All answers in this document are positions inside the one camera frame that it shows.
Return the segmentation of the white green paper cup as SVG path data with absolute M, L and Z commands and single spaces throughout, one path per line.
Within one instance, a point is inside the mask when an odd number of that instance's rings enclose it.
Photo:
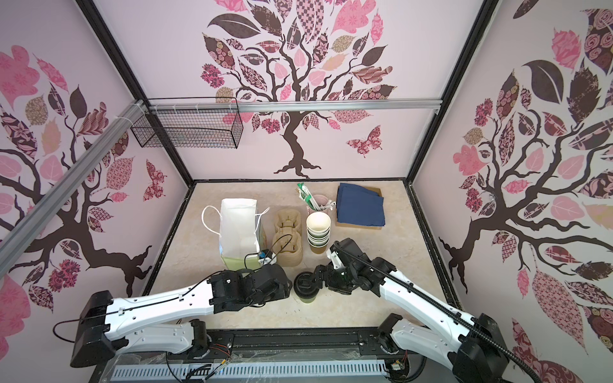
M 308 304 L 308 303 L 314 302 L 314 300 L 317 297 L 318 292 L 315 291 L 309 294 L 304 294 L 303 292 L 297 291 L 296 294 L 301 302 Z

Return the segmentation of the black cup lid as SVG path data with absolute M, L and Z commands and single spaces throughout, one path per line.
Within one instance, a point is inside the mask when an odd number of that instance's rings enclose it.
M 303 292 L 304 294 L 309 294 L 315 291 L 319 293 L 319 288 L 315 280 L 314 273 L 310 271 L 304 271 L 299 273 L 295 277 L 293 287 L 295 293 L 297 291 Z

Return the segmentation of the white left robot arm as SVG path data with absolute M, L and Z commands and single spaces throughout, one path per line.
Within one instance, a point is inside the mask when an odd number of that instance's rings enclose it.
M 108 290 L 90 296 L 77 323 L 70 366 L 85 368 L 117 354 L 166 351 L 180 354 L 207 341 L 204 325 L 183 330 L 177 320 L 203 317 L 286 299 L 292 283 L 278 264 L 255 271 L 217 271 L 177 290 L 115 298 Z

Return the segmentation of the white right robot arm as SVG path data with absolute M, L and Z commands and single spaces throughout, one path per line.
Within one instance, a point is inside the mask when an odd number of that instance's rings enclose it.
M 442 365 L 459 382 L 500 382 L 511 361 L 496 321 L 475 316 L 434 297 L 408 279 L 394 264 L 370 259 L 352 239 L 335 242 L 327 250 L 329 262 L 315 268 L 316 290 L 341 295 L 369 291 L 402 308 L 417 324 L 395 316 L 384 327 L 386 348 L 402 349 Z

